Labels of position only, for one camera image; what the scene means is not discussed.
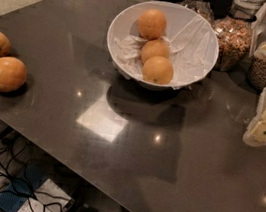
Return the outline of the glass jar at back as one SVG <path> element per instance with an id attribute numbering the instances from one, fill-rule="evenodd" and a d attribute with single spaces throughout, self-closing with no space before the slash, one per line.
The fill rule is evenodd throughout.
<path id="1" fill-rule="evenodd" d="M 203 16 L 210 23 L 214 19 L 213 11 L 210 8 L 210 0 L 182 0 L 181 5 Z"/>

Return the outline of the white sheet on floor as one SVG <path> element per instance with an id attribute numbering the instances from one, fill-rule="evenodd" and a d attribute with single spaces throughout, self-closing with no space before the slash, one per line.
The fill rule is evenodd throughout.
<path id="1" fill-rule="evenodd" d="M 17 212 L 67 212 L 74 201 L 51 179 L 43 182 L 34 194 L 36 198 L 29 198 Z"/>

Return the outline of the blue box on floor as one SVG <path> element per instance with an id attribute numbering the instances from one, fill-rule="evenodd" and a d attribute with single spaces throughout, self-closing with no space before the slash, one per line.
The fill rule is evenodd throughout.
<path id="1" fill-rule="evenodd" d="M 36 165 L 30 165 L 0 193 L 0 210 L 17 212 L 34 192 L 48 179 L 47 174 Z"/>

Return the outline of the glass jar of nuts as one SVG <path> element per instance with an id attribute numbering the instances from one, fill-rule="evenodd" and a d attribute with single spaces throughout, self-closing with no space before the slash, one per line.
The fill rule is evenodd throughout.
<path id="1" fill-rule="evenodd" d="M 218 40 L 218 58 L 214 70 L 230 71 L 249 52 L 257 11 L 266 0 L 233 0 L 224 19 L 213 25 Z"/>

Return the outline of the round jar of grains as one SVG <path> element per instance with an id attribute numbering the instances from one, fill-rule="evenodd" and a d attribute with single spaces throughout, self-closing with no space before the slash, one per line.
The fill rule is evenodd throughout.
<path id="1" fill-rule="evenodd" d="M 259 92 L 266 88 L 266 41 L 253 53 L 246 77 L 249 84 Z"/>

